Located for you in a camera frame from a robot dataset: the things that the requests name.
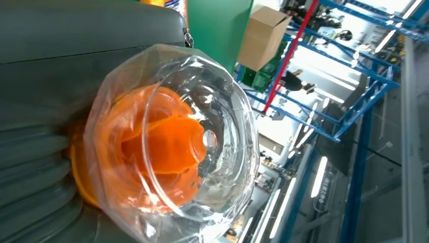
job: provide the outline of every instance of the plastic packaging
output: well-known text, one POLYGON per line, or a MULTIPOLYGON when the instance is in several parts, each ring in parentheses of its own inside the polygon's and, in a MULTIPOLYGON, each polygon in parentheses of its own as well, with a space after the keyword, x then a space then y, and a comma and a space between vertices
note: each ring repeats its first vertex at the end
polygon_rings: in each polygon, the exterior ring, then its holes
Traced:
POLYGON ((84 144, 97 204, 142 242, 216 239, 250 199, 259 164, 243 90, 199 50, 165 45, 105 78, 84 144))

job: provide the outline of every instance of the person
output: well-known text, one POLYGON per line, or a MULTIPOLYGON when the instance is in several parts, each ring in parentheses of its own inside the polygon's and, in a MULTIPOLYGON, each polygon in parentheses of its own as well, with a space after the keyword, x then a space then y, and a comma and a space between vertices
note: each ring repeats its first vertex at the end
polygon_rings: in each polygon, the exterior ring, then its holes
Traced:
POLYGON ((286 76, 281 78, 281 85, 285 87, 285 89, 290 91, 300 91, 305 90, 307 94, 314 92, 315 84, 309 84, 307 82, 301 81, 297 76, 299 76, 303 72, 302 69, 298 69, 295 72, 286 71, 286 76))

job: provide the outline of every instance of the fluorescent light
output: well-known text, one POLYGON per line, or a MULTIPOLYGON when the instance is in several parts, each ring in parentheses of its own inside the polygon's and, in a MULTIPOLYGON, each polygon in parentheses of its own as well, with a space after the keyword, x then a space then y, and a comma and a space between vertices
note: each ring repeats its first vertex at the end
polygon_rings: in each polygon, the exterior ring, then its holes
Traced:
MULTIPOLYGON (((402 16, 403 19, 408 19, 410 15, 414 12, 414 10, 420 5, 422 0, 416 0, 413 5, 405 12, 404 16, 402 16)), ((397 23, 396 27, 401 27, 402 23, 397 23)), ((395 34, 396 30, 392 30, 387 34, 387 36, 381 41, 380 45, 375 49, 375 53, 380 52, 381 49, 389 42, 389 40, 392 38, 393 34, 395 34)))
POLYGON ((420 5, 420 3, 423 0, 416 0, 413 5, 411 5, 411 7, 405 12, 404 16, 402 16, 403 19, 408 19, 408 17, 410 17, 410 15, 414 12, 414 10, 420 5))
POLYGON ((356 67, 358 65, 358 60, 353 59, 352 60, 352 68, 356 67))
POLYGON ((292 158, 295 155, 295 151, 292 151, 289 153, 289 155, 287 156, 287 158, 292 158))
POLYGON ((299 132, 301 131, 301 128, 303 128, 302 123, 298 126, 298 129, 295 132, 295 136, 293 137, 292 142, 290 143, 289 152, 293 150, 293 147, 295 146, 296 140, 298 139, 298 135, 299 135, 299 132))
POLYGON ((301 141, 299 142, 299 144, 296 146, 296 148, 299 148, 299 147, 301 147, 306 141, 307 141, 307 139, 309 138, 309 136, 312 134, 314 132, 314 129, 313 128, 311 128, 311 130, 309 130, 309 132, 308 133, 306 133, 305 135, 304 135, 304 137, 301 139, 301 141))
POLYGON ((244 208, 240 211, 240 215, 242 215, 242 214, 244 213, 244 210, 246 210, 247 206, 249 206, 249 204, 246 204, 246 205, 244 206, 244 208))
POLYGON ((311 198, 316 197, 319 194, 320 186, 322 185, 323 174, 325 174, 326 163, 328 158, 323 156, 320 159, 319 169, 317 170, 316 179, 314 180, 313 190, 311 190, 311 198))
POLYGON ((392 36, 395 34, 396 30, 392 30, 387 34, 387 36, 380 42, 380 45, 378 45, 377 48, 375 48, 375 53, 380 52, 383 47, 388 43, 388 41, 392 38, 392 36))
POLYGON ((323 108, 326 108, 329 105, 329 98, 325 98, 323 101, 323 108))
POLYGON ((243 232, 241 233, 241 236, 240 236, 240 239, 238 240, 238 243, 242 243, 242 242, 243 242, 244 238, 246 237, 247 231, 248 231, 248 230, 249 230, 249 228, 250 228, 250 225, 251 225, 252 221, 253 221, 253 217, 251 217, 251 218, 247 221, 247 224, 246 224, 246 226, 244 227, 243 232))
POLYGON ((332 100, 334 100, 334 101, 336 101, 336 102, 338 102, 338 103, 341 103, 341 104, 343 104, 343 103, 344 103, 344 100, 343 100, 343 99, 340 99, 340 98, 336 97, 335 95, 330 94, 330 93, 328 93, 328 92, 326 92, 326 91, 324 91, 324 90, 321 90, 321 89, 319 89, 319 88, 315 88, 315 89, 314 89, 314 91, 315 91, 316 93, 321 94, 321 95, 324 95, 324 96, 326 96, 326 97, 328 97, 328 98, 330 98, 330 99, 332 99, 332 100))
MULTIPOLYGON (((310 123, 311 123, 311 118, 308 118, 307 119, 307 124, 310 124, 310 123)), ((303 132, 306 133, 307 131, 308 131, 308 126, 305 126, 303 132)))
POLYGON ((317 106, 319 105, 319 102, 316 102, 313 104, 312 110, 316 110, 317 106))
POLYGON ((273 212, 274 205, 276 204, 276 201, 279 198, 279 194, 280 194, 280 189, 277 189, 276 194, 274 194, 273 201, 271 202, 270 208, 268 208, 267 215, 265 215, 265 219, 262 222, 262 226, 261 226, 261 229, 260 229, 260 231, 258 233, 258 236, 256 238, 255 243, 261 242, 262 235, 265 232, 265 228, 267 227, 268 220, 271 218, 271 213, 273 212))
POLYGON ((296 181, 295 177, 290 180, 289 187, 287 188, 287 191, 286 191, 286 195, 284 196, 282 205, 280 206, 279 214, 277 215, 276 221, 274 222, 273 229, 271 230, 270 239, 276 236, 277 229, 279 228, 281 218, 284 214, 284 210, 286 209, 287 202, 289 201, 290 194, 292 193, 293 186, 295 185, 295 181, 296 181))
MULTIPOLYGON (((296 64, 295 59, 291 60, 290 62, 291 62, 291 63, 295 63, 295 64, 296 64)), ((351 85, 349 85, 349 84, 346 84, 346 83, 344 83, 343 81, 341 81, 341 80, 339 80, 339 79, 337 79, 337 78, 334 78, 334 77, 332 77, 331 75, 328 75, 328 74, 326 74, 326 73, 324 73, 324 72, 322 72, 322 71, 319 71, 319 70, 317 70, 317 69, 307 67, 307 68, 306 68, 306 70, 308 70, 308 71, 310 71, 310 72, 312 72, 312 73, 318 74, 319 76, 324 77, 325 79, 327 79, 327 80, 329 80, 329 81, 331 81, 331 82, 334 82, 334 83, 336 83, 337 85, 343 86, 344 88, 349 89, 349 90, 351 90, 351 91, 353 91, 353 90, 355 90, 355 89, 356 89, 355 87, 353 87, 353 86, 351 86, 351 85)))

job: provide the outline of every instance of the white wall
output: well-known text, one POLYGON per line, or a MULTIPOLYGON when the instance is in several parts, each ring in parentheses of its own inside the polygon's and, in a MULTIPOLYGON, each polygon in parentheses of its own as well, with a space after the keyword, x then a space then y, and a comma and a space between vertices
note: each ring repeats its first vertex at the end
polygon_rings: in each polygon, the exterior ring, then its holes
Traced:
POLYGON ((281 8, 283 0, 254 0, 252 13, 261 8, 262 6, 267 6, 274 10, 279 11, 281 8))

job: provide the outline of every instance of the metal beam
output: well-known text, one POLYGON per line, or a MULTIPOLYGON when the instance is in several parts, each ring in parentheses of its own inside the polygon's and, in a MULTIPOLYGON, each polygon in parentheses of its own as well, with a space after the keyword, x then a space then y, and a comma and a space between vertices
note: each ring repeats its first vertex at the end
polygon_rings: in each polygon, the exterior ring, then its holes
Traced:
POLYGON ((404 243, 426 242, 426 206, 422 163, 419 156, 414 43, 405 39, 405 68, 402 68, 402 237, 404 243))

